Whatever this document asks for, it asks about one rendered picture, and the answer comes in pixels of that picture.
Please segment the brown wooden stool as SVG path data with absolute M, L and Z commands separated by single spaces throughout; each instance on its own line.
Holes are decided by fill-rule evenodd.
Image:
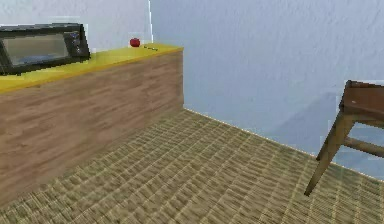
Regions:
M 316 156 L 318 165 L 305 196 L 309 196 L 341 146 L 384 158 L 384 146 L 349 137 L 356 123 L 384 130 L 384 86 L 348 80 L 339 104 L 339 112 Z

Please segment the wooden counter with yellow top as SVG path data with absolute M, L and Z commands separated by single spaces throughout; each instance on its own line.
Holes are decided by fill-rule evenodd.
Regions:
M 183 50 L 144 44 L 0 77 L 0 208 L 182 110 Z

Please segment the black microwave oven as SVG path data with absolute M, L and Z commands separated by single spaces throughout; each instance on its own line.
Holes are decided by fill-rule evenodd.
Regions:
M 89 60 L 83 24 L 0 26 L 0 76 Z

